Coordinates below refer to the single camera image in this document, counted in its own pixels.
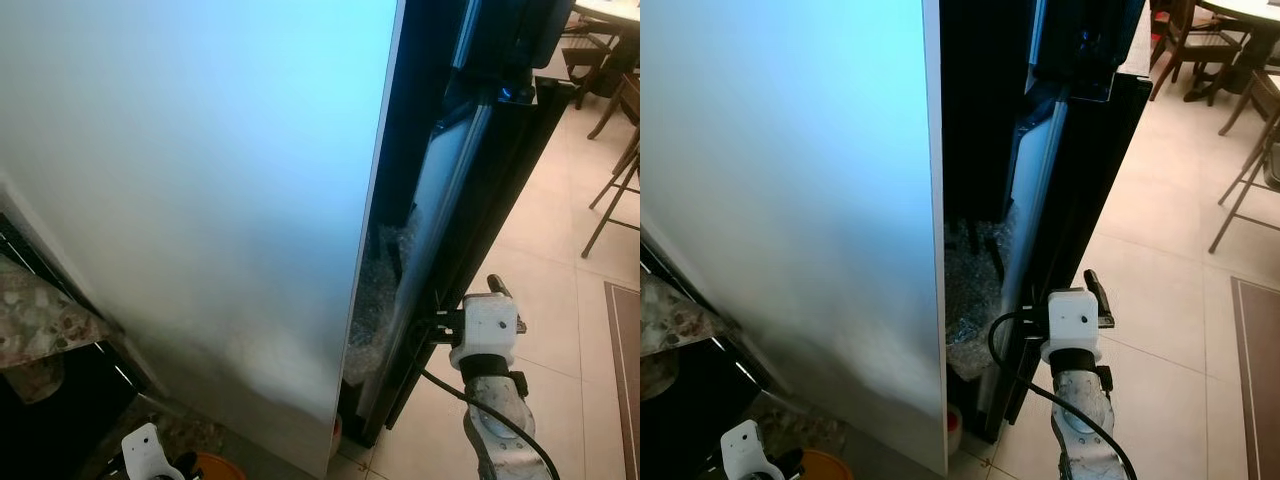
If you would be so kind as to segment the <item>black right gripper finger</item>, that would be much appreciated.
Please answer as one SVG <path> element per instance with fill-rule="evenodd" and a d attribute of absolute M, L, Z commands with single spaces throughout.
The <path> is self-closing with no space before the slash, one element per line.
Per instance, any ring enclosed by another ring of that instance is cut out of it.
<path fill-rule="evenodd" d="M 1100 282 L 1097 273 L 1092 269 L 1085 270 L 1085 288 L 1094 294 L 1097 298 L 1098 307 L 1098 328 L 1100 329 L 1112 329 L 1115 328 L 1115 317 L 1110 307 L 1108 297 L 1106 289 Z"/>
<path fill-rule="evenodd" d="M 486 276 L 486 284 L 493 293 L 503 294 L 509 300 L 515 300 L 515 296 L 511 293 L 511 291 L 507 288 L 506 283 L 500 279 L 499 275 L 489 274 Z M 520 314 L 517 314 L 516 316 L 516 333 L 517 334 L 527 333 L 527 325 L 525 324 Z"/>

